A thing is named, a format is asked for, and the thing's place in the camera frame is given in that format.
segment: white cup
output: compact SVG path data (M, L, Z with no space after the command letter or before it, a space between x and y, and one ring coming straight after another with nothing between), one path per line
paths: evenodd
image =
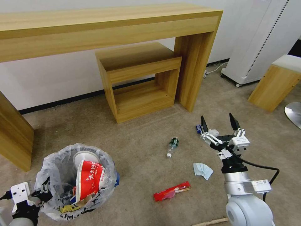
M80 165L82 160L96 163L100 162L99 157L95 153L90 151L79 151L73 156L73 163L76 169L78 169L78 166Z

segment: metal stand base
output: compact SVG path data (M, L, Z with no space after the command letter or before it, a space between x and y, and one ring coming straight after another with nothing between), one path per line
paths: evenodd
M285 106L284 112L288 119L301 129L301 103L292 102Z

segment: white cushion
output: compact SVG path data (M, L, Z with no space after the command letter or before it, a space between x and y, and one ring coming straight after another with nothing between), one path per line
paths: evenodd
M275 60L272 65L301 73L301 57L283 55L279 59Z

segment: white wall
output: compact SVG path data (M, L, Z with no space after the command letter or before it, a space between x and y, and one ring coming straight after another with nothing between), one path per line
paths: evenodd
M0 13L188 2L223 9L209 62L229 58L248 0L0 0ZM174 38L160 40L173 49ZM94 51L0 63L0 90L25 109L103 89Z

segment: white appliance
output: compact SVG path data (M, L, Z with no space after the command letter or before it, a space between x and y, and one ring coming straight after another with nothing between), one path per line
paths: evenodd
M225 75L242 84L260 80L271 63L287 54L301 35L301 0L253 0Z

